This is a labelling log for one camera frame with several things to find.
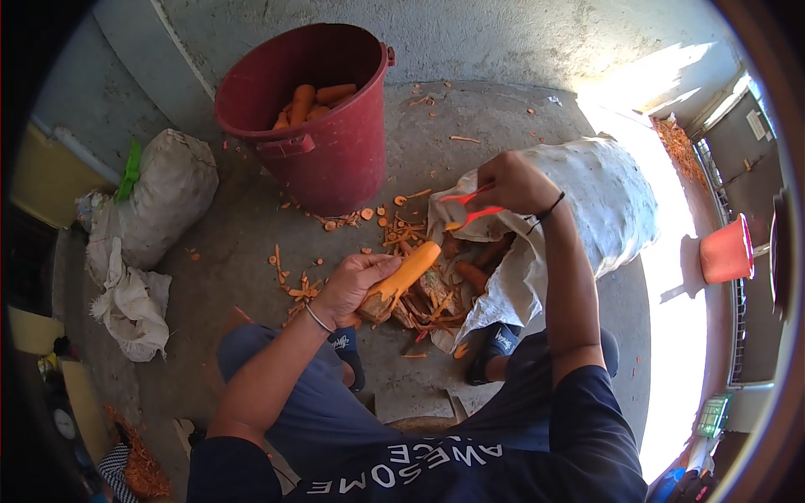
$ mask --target bracelet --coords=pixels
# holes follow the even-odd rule
[[[546,218],[548,218],[551,215],[551,212],[554,210],[554,208],[556,208],[557,204],[562,202],[562,199],[564,199],[564,191],[562,191],[559,194],[559,199],[557,199],[556,202],[550,208],[548,208],[544,212],[539,212],[539,213],[536,213],[536,214],[532,215],[533,217],[535,217],[537,219],[537,223],[531,226],[531,229],[529,229],[529,231],[526,233],[526,236],[531,234],[531,231],[534,230],[534,228],[537,226],[537,224],[541,223],[543,220],[545,220]]]
[[[318,316],[316,316],[316,314],[315,314],[315,313],[313,312],[313,310],[310,308],[310,304],[309,304],[309,303],[304,303],[304,308],[308,310],[308,312],[310,313],[310,316],[313,316],[313,319],[314,319],[314,320],[316,320],[316,323],[318,323],[319,325],[321,325],[321,327],[322,327],[324,330],[326,330],[328,333],[333,333],[333,332],[335,332],[335,330],[330,330],[329,328],[327,328],[327,325],[325,325],[325,324],[324,324],[324,322],[323,322],[322,320],[319,320],[319,317],[318,317]]]

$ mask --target person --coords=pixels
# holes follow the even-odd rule
[[[301,478],[288,501],[644,500],[634,435],[610,381],[617,344],[599,327],[570,205],[518,152],[479,168],[479,186],[488,183],[472,209],[541,218],[550,278],[545,331],[517,344],[517,328],[485,329],[467,379],[504,381],[498,393],[440,435],[381,424],[350,391],[362,386],[363,371],[349,326],[367,290],[400,259],[347,257],[281,332],[246,325],[222,340],[227,385],[192,451],[189,502],[283,499],[264,438]]]

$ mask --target orange peeler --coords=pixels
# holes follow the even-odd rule
[[[500,206],[490,206],[488,208],[482,209],[480,212],[468,212],[466,208],[467,201],[471,200],[480,192],[488,191],[490,188],[494,187],[494,183],[489,183],[488,185],[484,185],[483,187],[479,188],[475,192],[471,194],[462,194],[460,196],[445,196],[439,199],[441,203],[442,216],[446,224],[444,225],[444,230],[458,230],[463,229],[466,225],[478,218],[479,216],[484,215],[493,215],[495,213],[499,213],[503,211],[503,208]]]

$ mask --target bucket handle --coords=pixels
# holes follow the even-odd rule
[[[386,49],[386,54],[389,56],[389,66],[394,66],[397,64],[397,55],[394,54],[394,48],[390,45],[385,45],[383,42],[380,43],[381,47]]]
[[[310,134],[285,138],[276,142],[258,143],[257,152],[265,157],[288,157],[289,155],[306,154],[316,148]]]

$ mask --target orange bucket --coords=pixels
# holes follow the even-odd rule
[[[752,239],[746,216],[738,219],[707,237],[699,244],[702,274],[707,284],[754,278]]]

